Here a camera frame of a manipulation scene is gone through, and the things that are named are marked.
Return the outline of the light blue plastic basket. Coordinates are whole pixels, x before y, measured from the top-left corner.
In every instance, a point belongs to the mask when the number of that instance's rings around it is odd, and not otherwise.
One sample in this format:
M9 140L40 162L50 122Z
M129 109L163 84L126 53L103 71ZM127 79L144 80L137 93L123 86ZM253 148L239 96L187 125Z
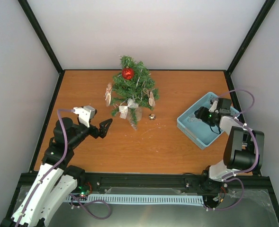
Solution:
M218 100L219 113L211 113L210 123L187 121L200 107L209 109L215 100ZM233 119L234 115L238 116L239 111L232 107L231 99L208 92L177 118L177 127L200 149L205 149L224 132L230 134L232 127L237 125Z

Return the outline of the white mesh bow ornament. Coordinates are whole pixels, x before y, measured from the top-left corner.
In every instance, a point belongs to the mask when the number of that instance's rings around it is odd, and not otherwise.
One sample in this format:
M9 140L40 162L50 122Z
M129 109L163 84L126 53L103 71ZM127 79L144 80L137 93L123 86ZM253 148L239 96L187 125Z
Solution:
M129 98L127 100L126 105L120 105L118 107L118 110L120 112L119 117L122 118L122 119L126 119L129 109L136 109L138 106L139 106L138 103L136 103L133 99Z

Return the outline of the clear battery box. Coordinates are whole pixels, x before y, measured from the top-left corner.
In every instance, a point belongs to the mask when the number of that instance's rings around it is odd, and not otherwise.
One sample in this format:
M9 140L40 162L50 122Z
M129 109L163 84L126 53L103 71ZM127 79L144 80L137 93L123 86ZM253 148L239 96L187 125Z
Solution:
M132 128L136 131L137 125L133 121L130 121L130 124L131 124Z

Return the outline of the red bauble ornament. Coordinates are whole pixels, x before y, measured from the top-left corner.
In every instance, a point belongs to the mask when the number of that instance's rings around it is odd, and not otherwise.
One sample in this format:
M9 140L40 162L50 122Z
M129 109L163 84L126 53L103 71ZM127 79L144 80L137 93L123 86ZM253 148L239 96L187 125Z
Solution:
M123 68L121 74L125 80L131 80L135 75L134 70L132 68Z

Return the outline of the silver script word ornament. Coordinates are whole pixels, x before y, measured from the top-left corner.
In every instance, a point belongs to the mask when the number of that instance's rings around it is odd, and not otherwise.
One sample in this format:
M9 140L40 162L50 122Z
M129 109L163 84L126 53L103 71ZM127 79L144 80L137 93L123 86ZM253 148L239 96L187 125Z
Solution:
M188 122L200 122L201 119L198 119L198 118L195 116L195 114L192 113L192 114L188 117L187 121L188 121Z

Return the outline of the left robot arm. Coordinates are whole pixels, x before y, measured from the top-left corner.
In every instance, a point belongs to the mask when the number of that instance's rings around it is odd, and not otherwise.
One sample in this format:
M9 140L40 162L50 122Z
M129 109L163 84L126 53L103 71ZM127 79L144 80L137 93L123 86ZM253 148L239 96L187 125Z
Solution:
M28 194L12 216L4 218L0 226L49 226L66 197L73 190L82 190L86 185L85 170L69 164L74 150L88 136L104 138L112 121L111 118L107 119L95 127L90 123L74 124L68 117L59 118Z

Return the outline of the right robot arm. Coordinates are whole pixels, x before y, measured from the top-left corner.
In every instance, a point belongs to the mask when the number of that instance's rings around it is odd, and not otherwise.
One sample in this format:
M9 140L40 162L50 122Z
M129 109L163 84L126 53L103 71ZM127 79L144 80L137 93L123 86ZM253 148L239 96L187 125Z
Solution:
M241 173L257 173L263 161L264 133L252 130L232 113L232 101L216 98L211 106L200 107L194 112L196 118L208 126L217 127L228 135L223 160L208 166L201 174L200 188L211 192L219 190L224 182Z

